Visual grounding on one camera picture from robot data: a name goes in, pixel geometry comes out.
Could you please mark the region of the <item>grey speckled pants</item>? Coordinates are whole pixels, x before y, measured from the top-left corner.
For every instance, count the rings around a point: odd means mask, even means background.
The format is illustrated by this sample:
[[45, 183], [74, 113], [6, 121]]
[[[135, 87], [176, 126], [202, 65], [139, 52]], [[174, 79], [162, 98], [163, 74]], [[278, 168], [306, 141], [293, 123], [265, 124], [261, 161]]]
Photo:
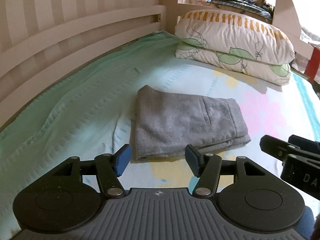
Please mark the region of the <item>grey speckled pants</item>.
[[135, 159], [181, 158], [187, 145], [201, 153], [250, 142], [234, 99], [166, 93], [144, 86], [137, 93]]

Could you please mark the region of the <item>lower leaf print pillow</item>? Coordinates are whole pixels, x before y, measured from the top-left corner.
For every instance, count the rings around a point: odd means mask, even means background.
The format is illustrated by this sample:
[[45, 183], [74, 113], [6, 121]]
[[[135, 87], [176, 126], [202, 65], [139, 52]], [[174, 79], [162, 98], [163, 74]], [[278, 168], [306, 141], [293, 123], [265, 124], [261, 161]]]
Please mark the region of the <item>lower leaf print pillow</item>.
[[235, 55], [221, 53], [192, 47], [184, 42], [178, 45], [175, 55], [180, 59], [200, 61], [222, 69], [257, 77], [279, 86], [287, 85], [291, 77], [291, 70], [288, 64], [266, 64], [253, 59], [246, 59], [239, 53]]

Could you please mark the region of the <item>leaf print pillow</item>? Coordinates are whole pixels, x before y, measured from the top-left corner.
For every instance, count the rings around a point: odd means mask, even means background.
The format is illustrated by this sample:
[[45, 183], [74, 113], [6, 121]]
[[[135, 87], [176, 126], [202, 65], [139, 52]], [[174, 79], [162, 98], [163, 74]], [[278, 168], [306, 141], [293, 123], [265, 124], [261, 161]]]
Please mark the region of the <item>leaf print pillow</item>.
[[239, 53], [235, 55], [221, 53], [192, 47], [184, 42], [178, 45], [175, 55], [180, 59], [200, 61], [222, 69], [257, 77], [279, 86], [287, 85], [291, 77], [291, 70], [288, 64], [266, 64], [253, 59], [246, 59]]
[[193, 46], [266, 64], [287, 64], [295, 57], [293, 44], [280, 29], [231, 11], [187, 12], [180, 17], [175, 35]]

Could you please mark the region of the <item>floral bed blanket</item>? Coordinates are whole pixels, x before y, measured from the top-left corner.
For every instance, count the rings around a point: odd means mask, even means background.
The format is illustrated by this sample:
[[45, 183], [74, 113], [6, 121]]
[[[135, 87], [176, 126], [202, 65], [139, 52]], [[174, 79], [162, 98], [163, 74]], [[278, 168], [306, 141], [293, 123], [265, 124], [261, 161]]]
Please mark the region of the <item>floral bed blanket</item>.
[[16, 195], [71, 156], [92, 160], [131, 143], [138, 90], [233, 98], [251, 142], [222, 151], [223, 159], [246, 155], [276, 176], [279, 161], [262, 152], [263, 135], [295, 134], [319, 140], [319, 98], [292, 74], [280, 87], [194, 60], [178, 59], [178, 39], [159, 32], [94, 61], [38, 96], [1, 132], [1, 239], [20, 231], [12, 211]]

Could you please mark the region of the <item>upper leaf print pillow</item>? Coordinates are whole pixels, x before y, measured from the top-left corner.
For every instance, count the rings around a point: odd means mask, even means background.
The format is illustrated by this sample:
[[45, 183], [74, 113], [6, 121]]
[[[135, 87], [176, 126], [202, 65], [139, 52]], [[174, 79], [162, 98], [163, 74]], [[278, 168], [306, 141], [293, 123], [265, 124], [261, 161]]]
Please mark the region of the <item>upper leaf print pillow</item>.
[[180, 17], [175, 35], [193, 46], [266, 64], [287, 64], [295, 57], [293, 44], [280, 29], [231, 11], [187, 12]]

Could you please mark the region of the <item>red bed post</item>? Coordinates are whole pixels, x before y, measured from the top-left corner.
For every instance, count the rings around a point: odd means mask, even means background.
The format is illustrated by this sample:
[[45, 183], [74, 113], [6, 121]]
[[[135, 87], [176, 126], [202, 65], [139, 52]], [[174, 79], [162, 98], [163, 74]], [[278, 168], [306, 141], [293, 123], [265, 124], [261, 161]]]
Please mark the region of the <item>red bed post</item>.
[[311, 55], [311, 59], [308, 61], [308, 64], [306, 65], [306, 69], [304, 71], [304, 74], [308, 77], [308, 81], [310, 83], [314, 82], [314, 79], [319, 69], [319, 62], [320, 62], [320, 50], [319, 48], [314, 47]]

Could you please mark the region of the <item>wooden bed side rail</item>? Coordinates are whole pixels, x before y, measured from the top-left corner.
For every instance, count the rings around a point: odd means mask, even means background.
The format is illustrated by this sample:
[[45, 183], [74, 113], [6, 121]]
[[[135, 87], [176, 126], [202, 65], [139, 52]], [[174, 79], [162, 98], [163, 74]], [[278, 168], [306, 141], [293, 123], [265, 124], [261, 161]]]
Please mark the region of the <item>wooden bed side rail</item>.
[[88, 61], [139, 37], [163, 30], [166, 25], [166, 7], [153, 5], [126, 8], [86, 16], [47, 29], [1, 53], [1, 76], [4, 76], [28, 58], [63, 40], [105, 25], [147, 16], [157, 16], [158, 20], [90, 44], [48, 66], [18, 86], [1, 101], [1, 126], [6, 125], [35, 96]]

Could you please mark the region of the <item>wooden bed headboard post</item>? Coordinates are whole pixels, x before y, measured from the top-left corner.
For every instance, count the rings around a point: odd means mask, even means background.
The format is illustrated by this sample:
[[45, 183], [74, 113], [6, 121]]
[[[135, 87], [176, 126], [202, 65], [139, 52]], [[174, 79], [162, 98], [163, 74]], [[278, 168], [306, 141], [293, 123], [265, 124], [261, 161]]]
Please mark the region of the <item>wooden bed headboard post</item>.
[[159, 0], [159, 4], [165, 7], [160, 17], [161, 28], [174, 34], [178, 18], [178, 0]]

